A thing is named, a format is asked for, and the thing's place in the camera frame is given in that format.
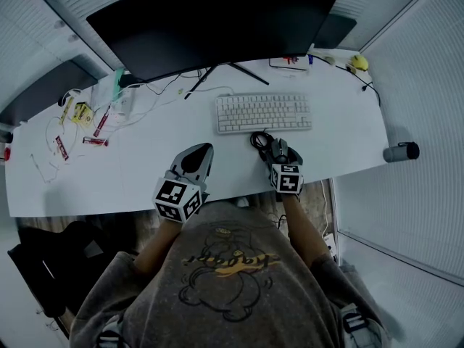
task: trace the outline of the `gray t-shirt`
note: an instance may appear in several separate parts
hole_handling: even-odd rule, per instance
[[[365,287],[328,255],[308,269],[262,213],[218,202],[184,226],[153,279],[119,253],[76,316],[70,346],[94,347],[119,315],[131,348],[340,347],[350,303],[378,321]]]

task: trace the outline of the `small yellow toy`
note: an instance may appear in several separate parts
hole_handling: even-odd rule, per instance
[[[358,70],[367,71],[369,68],[368,60],[362,55],[355,55],[351,57],[351,63],[353,67],[357,68]]]
[[[72,116],[72,121],[74,123],[79,123],[82,126],[89,126],[94,113],[87,103],[76,103],[74,106],[74,116]]]

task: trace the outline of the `chair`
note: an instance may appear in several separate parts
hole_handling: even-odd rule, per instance
[[[76,315],[117,250],[103,232],[72,222],[61,233],[20,228],[21,244],[8,252],[47,317],[66,307]]]

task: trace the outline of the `fiducial marker cube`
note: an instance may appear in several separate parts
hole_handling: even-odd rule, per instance
[[[185,224],[202,205],[202,195],[195,184],[160,178],[153,203],[160,216]]]
[[[282,194],[299,194],[303,186],[303,174],[298,165],[273,164],[270,172],[270,184]]]

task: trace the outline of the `power strip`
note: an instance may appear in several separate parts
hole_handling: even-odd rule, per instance
[[[337,248],[335,245],[335,238],[332,233],[329,233],[328,235],[324,236],[324,241],[326,242],[326,245],[328,249],[331,251],[331,256],[333,257],[334,260],[338,259],[338,252]]]
[[[122,91],[119,97],[111,102],[112,113],[127,118],[132,110],[134,92],[134,88],[127,88]]]

